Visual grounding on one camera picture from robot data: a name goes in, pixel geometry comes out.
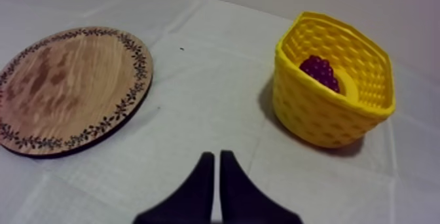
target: wooden plate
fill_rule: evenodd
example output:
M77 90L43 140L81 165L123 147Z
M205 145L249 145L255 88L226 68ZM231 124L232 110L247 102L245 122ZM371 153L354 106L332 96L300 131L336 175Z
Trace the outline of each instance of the wooden plate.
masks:
M0 73L0 143L29 156L86 147L114 132L145 97L147 47L112 28L77 28L36 42Z

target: yellow basket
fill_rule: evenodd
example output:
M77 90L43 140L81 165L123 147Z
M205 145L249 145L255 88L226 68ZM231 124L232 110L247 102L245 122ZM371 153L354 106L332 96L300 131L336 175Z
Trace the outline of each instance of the yellow basket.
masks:
M330 61L341 94L299 69L310 55ZM300 138L327 148L348 145L394 112L390 59L352 26L304 12L276 46L273 105Z

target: basket rim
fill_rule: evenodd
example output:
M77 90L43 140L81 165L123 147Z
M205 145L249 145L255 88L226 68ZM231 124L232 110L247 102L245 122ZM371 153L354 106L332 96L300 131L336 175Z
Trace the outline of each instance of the basket rim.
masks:
M389 78L391 81L390 85L390 92L392 93L392 100L388 107L386 108L377 108L377 107L371 107L368 105L365 105L363 103L359 102L351 102L348 100L348 98L344 95L337 94L336 92L333 92L331 89L325 87L321 83L319 83L317 80L312 78L311 76L307 75L305 72L301 71L299 67L297 67L289 58L286 56L285 52L282 49L283 42L285 41L285 38L287 35L292 31L292 29L302 20L302 19L311 19L311 20L319 20L325 23L330 23L332 26L337 26L339 29L342 29L352 36L359 39L364 45L368 46L371 50L373 50L377 56L379 56L382 61L385 62L386 66L388 66L387 70L389 72ZM374 43L372 40L368 39L366 36L364 36L362 33L360 33L357 29L353 28L352 26L345 24L344 22L338 21L328 15L320 14L317 12L302 12L294 21L292 26L287 30L287 32L283 35L283 37L278 41L276 45L276 55L279 57L279 59L282 61L283 65L288 68L289 71L292 71L295 73L295 75L298 77L300 82L302 83L312 83L315 91L318 91L319 94L322 96L329 97L328 101L331 103L334 103L336 105L343 105L345 107L348 107L349 109L354 110L356 113L359 113L360 115L364 115L366 117L373 117L377 118L380 117L388 117L395 111L395 91L394 91L394 78L393 78L393 71L392 71L392 64L391 61L387 55L386 52L384 52L376 43Z

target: grape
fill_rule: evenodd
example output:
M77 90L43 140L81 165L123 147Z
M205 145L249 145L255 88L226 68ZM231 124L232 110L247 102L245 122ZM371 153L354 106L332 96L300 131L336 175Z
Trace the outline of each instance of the grape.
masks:
M319 56L311 55L299 66L299 69L334 92L340 92L338 80L333 76L333 68L331 68L328 60L322 60Z

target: white tablecloth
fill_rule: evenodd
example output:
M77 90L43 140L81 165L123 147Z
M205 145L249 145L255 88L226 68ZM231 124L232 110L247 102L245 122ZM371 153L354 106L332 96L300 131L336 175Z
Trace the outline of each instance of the white tablecloth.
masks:
M348 22L368 27L361 16ZM131 223L201 152L221 149L305 223L440 223L440 89L405 63L411 46L386 30L385 15L365 31L393 58L397 111L362 144L325 152L271 113L274 45L291 23L216 0L0 0L0 67L42 37L91 25L137 35L155 65L138 113L99 145L55 160L0 148L0 223Z

